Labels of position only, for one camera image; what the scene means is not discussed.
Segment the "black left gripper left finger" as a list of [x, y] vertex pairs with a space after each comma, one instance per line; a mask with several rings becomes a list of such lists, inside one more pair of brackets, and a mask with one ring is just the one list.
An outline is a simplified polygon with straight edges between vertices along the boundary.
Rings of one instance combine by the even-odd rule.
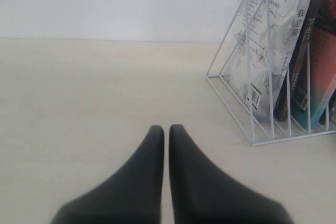
[[106, 181], [64, 204], [51, 223], [161, 223], [164, 131], [153, 125]]

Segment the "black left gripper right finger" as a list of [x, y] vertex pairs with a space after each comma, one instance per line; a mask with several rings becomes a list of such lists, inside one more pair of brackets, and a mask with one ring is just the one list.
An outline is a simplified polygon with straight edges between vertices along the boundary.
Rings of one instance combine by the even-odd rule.
[[216, 166], [180, 124], [170, 127], [169, 177], [175, 223], [293, 223], [281, 203]]

